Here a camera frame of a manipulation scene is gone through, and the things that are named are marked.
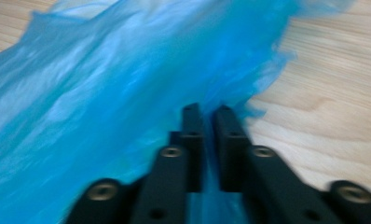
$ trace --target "wood grain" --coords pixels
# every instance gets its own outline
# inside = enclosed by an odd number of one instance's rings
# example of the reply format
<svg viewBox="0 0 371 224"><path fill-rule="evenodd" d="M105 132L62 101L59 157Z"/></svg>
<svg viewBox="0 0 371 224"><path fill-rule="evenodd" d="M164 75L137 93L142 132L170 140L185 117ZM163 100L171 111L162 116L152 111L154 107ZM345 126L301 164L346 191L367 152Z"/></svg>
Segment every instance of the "wood grain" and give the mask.
<svg viewBox="0 0 371 224"><path fill-rule="evenodd" d="M0 51L17 42L31 10L53 3L0 0ZM293 20L282 49L298 58L250 101L267 110L248 120L252 138L313 186L349 179L371 189L371 0L340 16Z"/></svg>

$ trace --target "black metal bracket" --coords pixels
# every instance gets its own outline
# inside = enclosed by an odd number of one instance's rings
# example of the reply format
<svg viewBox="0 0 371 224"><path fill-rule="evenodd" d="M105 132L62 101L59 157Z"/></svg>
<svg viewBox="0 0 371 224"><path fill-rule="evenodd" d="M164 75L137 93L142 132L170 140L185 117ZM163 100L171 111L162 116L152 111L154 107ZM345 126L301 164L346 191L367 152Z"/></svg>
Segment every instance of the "black metal bracket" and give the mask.
<svg viewBox="0 0 371 224"><path fill-rule="evenodd" d="M371 224L367 189L344 180L328 191L304 184L276 151L253 145L227 106L214 112L213 129L220 188L242 194L250 223ZM186 195L202 189L203 130L199 106L186 106L182 130L170 133L149 175L125 186L109 178L93 183L66 223L186 223Z"/></svg>

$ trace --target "wooden floor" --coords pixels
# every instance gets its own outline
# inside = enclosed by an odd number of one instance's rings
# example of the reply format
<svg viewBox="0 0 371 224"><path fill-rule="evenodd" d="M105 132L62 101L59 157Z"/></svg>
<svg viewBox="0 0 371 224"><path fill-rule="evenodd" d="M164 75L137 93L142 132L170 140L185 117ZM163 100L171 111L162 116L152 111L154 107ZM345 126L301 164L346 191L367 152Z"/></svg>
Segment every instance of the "wooden floor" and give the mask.
<svg viewBox="0 0 371 224"><path fill-rule="evenodd" d="M53 2L0 0L0 51L18 40L32 9ZM298 59L251 100L268 111L249 120L252 138L313 186L349 179L371 189L371 0L334 18L294 20L283 49Z"/></svg>

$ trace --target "blue plastic bag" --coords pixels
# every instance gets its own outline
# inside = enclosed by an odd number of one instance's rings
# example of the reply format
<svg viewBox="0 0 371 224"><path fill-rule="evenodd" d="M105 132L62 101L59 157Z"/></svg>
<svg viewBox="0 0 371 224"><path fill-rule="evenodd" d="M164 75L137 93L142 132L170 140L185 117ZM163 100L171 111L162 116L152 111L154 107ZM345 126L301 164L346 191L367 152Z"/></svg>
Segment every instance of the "blue plastic bag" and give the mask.
<svg viewBox="0 0 371 224"><path fill-rule="evenodd" d="M59 223L91 181L147 173L184 105L246 111L290 59L278 52L290 17L330 12L307 0L144 3L92 19L35 12L0 53L0 223ZM219 192L209 167L191 222L242 223L239 196Z"/></svg>

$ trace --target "metal screw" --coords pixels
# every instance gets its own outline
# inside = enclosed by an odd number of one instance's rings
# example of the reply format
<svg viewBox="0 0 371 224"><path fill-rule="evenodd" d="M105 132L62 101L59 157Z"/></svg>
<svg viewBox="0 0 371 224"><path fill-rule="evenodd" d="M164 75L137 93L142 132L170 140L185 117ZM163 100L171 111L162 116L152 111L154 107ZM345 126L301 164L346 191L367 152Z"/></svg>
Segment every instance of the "metal screw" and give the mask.
<svg viewBox="0 0 371 224"><path fill-rule="evenodd" d="M371 194L363 189L345 186L337 190L344 199L353 203L371 203Z"/></svg>
<svg viewBox="0 0 371 224"><path fill-rule="evenodd" d="M160 154L163 157L179 157L182 155L182 150L177 147L166 147L161 150Z"/></svg>
<svg viewBox="0 0 371 224"><path fill-rule="evenodd" d="M253 153L257 157L273 157L275 156L275 153L272 149L266 148L266 147L258 147L253 150Z"/></svg>
<svg viewBox="0 0 371 224"><path fill-rule="evenodd" d="M93 201L107 201L117 194L117 187L111 183L102 183L94 186L87 193Z"/></svg>

